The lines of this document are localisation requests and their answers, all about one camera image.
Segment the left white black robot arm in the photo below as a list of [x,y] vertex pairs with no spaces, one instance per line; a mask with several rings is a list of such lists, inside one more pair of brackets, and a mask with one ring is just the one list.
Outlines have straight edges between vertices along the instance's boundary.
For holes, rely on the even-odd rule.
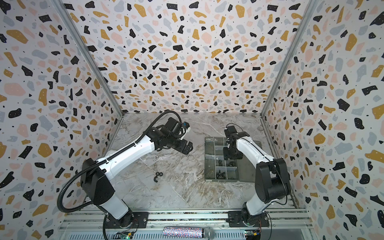
[[87,172],[81,176],[81,187],[91,204],[106,213],[109,220],[116,221],[118,226],[130,225],[133,212],[114,189],[114,178],[136,160],[154,151],[173,149],[188,155],[193,150],[193,144],[184,139],[189,130],[189,123],[169,118],[164,125],[156,127],[151,124],[137,140],[124,148],[97,161],[85,161],[83,169]]

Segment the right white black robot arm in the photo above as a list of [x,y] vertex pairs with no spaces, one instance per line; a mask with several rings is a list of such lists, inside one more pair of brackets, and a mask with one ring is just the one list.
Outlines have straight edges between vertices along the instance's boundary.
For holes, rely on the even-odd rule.
[[233,125],[225,128],[225,136],[224,159],[241,160],[246,157],[255,172],[256,193],[243,204],[241,213],[243,224],[252,227],[262,222],[262,215],[271,204],[291,194],[287,164],[284,159],[267,154],[248,133],[238,132]]

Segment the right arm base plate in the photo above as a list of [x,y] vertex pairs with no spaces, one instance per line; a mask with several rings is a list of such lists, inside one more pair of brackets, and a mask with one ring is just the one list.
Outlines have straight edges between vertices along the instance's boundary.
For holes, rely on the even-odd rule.
[[231,228],[258,228],[269,227],[270,222],[266,212],[251,216],[243,211],[229,211],[226,222]]

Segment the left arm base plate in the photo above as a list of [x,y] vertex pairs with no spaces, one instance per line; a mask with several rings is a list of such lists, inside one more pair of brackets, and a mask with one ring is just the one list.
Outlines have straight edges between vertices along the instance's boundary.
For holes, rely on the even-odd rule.
[[115,219],[107,214],[106,229],[145,229],[149,219],[149,212],[128,212],[121,219]]

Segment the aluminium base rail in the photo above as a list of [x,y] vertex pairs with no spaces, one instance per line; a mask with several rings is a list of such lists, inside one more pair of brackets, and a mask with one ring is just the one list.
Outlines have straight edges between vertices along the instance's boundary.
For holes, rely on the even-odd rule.
[[303,209],[267,209],[253,226],[246,225],[236,209],[154,209],[134,211],[126,228],[105,220],[96,209],[68,214],[59,229],[59,240],[189,240],[177,231],[165,235],[166,227],[200,229],[203,240],[315,240]]

